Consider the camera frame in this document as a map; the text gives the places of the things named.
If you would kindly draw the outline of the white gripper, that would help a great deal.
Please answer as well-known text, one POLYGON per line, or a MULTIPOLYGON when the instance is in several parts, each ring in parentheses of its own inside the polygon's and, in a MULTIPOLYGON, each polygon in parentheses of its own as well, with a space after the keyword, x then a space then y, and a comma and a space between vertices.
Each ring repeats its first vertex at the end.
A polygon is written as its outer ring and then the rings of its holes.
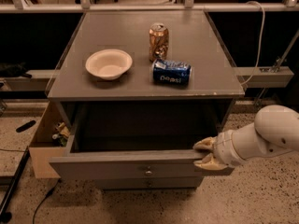
POLYGON ((249 132, 229 130, 219 133, 214 143, 214 137, 207 137, 193 145, 194 150, 213 150, 213 154, 209 153, 203 159, 194 161, 196 167, 208 171, 235 168, 244 164, 252 154, 249 132))

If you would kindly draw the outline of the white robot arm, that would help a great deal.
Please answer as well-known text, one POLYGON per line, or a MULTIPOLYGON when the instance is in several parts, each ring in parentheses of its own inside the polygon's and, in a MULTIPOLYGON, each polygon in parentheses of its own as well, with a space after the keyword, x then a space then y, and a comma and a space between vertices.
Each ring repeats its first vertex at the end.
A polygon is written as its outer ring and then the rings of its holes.
POLYGON ((194 165, 208 171, 235 168, 252 158, 273 158, 299 151, 299 113, 282 105, 260 109, 255 120, 240 129, 219 133, 193 145, 208 154, 194 165))

